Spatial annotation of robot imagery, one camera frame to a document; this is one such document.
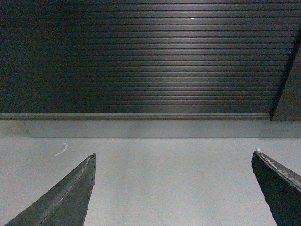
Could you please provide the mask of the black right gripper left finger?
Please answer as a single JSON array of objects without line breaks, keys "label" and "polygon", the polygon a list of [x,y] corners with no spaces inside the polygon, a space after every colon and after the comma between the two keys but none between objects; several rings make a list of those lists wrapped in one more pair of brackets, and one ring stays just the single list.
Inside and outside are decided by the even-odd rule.
[{"label": "black right gripper left finger", "polygon": [[82,226],[96,174],[96,153],[88,156],[7,226]]}]

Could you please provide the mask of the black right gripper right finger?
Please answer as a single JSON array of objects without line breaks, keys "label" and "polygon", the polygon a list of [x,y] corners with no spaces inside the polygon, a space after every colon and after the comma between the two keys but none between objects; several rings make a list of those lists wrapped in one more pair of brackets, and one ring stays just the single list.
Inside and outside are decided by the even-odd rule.
[{"label": "black right gripper right finger", "polygon": [[284,165],[255,151],[252,169],[278,226],[301,224],[301,176]]}]

